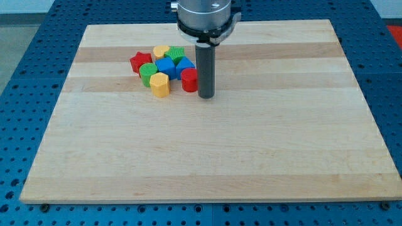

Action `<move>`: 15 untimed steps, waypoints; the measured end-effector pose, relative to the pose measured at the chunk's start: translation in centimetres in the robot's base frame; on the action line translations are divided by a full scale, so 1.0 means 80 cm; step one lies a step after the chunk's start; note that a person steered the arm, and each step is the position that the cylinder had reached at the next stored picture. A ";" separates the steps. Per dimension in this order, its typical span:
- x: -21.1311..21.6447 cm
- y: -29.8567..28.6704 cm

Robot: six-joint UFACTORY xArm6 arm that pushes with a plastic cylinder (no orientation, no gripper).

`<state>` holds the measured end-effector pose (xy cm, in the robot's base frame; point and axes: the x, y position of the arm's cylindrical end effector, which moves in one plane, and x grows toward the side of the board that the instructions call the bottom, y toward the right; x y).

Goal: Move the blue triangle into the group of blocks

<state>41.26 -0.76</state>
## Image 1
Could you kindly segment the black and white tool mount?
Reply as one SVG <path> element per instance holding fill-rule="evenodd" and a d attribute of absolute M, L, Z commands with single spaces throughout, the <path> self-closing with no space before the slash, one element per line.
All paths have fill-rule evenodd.
<path fill-rule="evenodd" d="M 182 38 L 196 46 L 219 46 L 231 35 L 241 17 L 241 12 L 235 13 L 221 27 L 212 30 L 196 30 L 184 25 L 180 20 L 177 21 L 177 26 Z"/>

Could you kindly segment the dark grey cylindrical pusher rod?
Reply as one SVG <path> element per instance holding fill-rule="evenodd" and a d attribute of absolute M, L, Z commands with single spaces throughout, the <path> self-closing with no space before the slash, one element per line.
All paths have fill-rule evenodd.
<path fill-rule="evenodd" d="M 195 47 L 198 96 L 211 99 L 215 94 L 215 47 Z"/>

